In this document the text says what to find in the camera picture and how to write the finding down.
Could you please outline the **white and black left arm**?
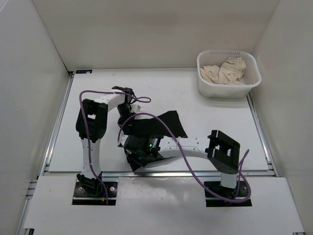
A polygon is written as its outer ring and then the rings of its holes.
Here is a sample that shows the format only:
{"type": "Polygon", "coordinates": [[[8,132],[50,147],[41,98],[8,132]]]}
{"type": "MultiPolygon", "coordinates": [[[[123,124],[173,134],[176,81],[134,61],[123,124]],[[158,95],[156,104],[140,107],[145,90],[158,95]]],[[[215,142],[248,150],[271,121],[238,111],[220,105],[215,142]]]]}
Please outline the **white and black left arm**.
{"type": "Polygon", "coordinates": [[[102,184],[99,157],[100,142],[107,129],[108,112],[117,108],[120,114],[118,124],[121,124],[132,114],[131,100],[135,98],[131,88],[114,86],[104,96],[96,99],[82,99],[79,95],[81,109],[76,121],[76,131],[79,133],[83,146],[83,170],[77,175],[82,187],[92,196],[97,196],[105,189],[102,184]]]}

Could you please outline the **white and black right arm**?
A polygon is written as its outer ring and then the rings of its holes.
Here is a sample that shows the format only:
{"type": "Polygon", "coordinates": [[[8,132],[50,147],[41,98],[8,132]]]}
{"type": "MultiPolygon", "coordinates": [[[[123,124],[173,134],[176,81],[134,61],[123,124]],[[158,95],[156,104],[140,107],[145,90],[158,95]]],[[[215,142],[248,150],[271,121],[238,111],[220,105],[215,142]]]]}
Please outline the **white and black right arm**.
{"type": "Polygon", "coordinates": [[[136,171],[148,164],[181,157],[178,143],[186,157],[209,160],[221,173],[222,194],[230,196],[237,190],[240,144],[221,131],[213,130],[205,138],[177,138],[176,140],[162,135],[149,137],[124,135],[119,141],[119,146],[124,148],[132,171],[136,171]]]}

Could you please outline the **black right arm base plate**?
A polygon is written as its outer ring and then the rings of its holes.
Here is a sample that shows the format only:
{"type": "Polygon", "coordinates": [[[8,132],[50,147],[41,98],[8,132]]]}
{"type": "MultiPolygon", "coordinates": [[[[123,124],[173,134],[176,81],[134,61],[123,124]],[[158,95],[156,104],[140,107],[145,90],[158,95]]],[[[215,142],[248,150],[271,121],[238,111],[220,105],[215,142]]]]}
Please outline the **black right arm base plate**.
{"type": "MultiPolygon", "coordinates": [[[[248,188],[244,181],[240,181],[239,186],[236,187],[235,189],[222,187],[219,181],[205,181],[204,185],[214,193],[223,197],[227,197],[229,199],[242,199],[248,196],[248,188]]],[[[250,199],[242,203],[229,203],[219,198],[216,198],[212,194],[208,193],[206,190],[204,192],[206,207],[208,208],[252,206],[252,202],[250,199]]]]}

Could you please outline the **black trousers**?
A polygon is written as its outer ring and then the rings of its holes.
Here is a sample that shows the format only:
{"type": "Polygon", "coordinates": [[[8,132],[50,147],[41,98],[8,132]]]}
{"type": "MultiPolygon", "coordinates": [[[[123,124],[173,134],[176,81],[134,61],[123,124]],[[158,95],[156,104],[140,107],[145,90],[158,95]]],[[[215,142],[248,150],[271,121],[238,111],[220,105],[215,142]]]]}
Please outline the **black trousers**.
{"type": "MultiPolygon", "coordinates": [[[[160,137],[170,137],[170,133],[167,128],[165,128],[160,121],[163,121],[169,130],[174,134],[176,138],[187,138],[177,111],[168,111],[162,115],[157,116],[157,118],[150,119],[131,119],[124,126],[121,126],[123,133],[127,136],[137,136],[137,137],[150,137],[157,136],[160,137]]],[[[132,171],[136,171],[139,168],[131,168],[132,171]]]]}

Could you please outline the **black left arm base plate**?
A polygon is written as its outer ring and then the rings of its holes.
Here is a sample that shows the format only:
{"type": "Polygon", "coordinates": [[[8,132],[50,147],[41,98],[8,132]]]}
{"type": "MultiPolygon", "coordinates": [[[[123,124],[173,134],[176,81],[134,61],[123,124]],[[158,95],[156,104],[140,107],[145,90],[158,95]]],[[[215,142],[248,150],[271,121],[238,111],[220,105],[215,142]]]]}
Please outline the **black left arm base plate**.
{"type": "Polygon", "coordinates": [[[98,180],[83,181],[76,178],[73,205],[115,206],[118,190],[117,181],[100,183],[98,180]]]}

